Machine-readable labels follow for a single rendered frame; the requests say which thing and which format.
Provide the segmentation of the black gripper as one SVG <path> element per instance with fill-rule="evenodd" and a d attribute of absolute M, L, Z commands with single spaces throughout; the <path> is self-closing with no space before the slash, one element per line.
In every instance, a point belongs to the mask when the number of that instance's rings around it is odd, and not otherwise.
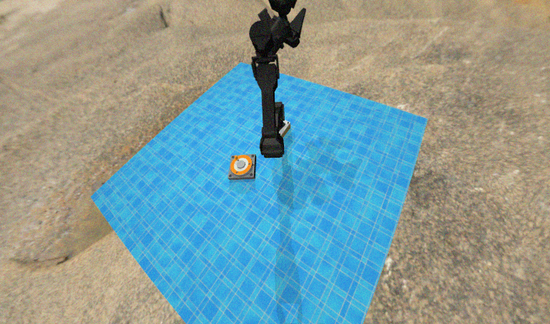
<path fill-rule="evenodd" d="M 273 24 L 271 25 L 271 32 L 273 41 L 277 44 L 278 48 L 283 49 L 284 44 L 295 48 L 300 43 L 300 34 L 302 31 L 302 23 L 305 17 L 306 8 L 302 8 L 299 14 L 292 20 L 291 23 L 287 20 L 287 16 L 291 11 L 291 8 L 295 8 L 297 0 L 268 0 L 273 11 L 279 13 L 279 16 L 274 15 Z"/>

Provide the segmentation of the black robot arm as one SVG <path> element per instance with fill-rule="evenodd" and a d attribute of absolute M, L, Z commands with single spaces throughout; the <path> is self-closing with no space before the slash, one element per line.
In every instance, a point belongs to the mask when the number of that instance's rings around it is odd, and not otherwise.
<path fill-rule="evenodd" d="M 263 127 L 260 139 L 260 152 L 264 158 L 281 158 L 284 154 L 284 141 L 279 131 L 285 123 L 285 110 L 282 102 L 275 102 L 277 80 L 280 79 L 277 44 L 273 41 L 271 25 L 275 22 L 267 8 L 258 14 L 249 30 L 249 37 L 257 56 L 252 56 L 253 77 L 258 83 L 262 97 Z M 269 64 L 275 62 L 275 64 Z M 256 66 L 258 64 L 258 66 Z"/>

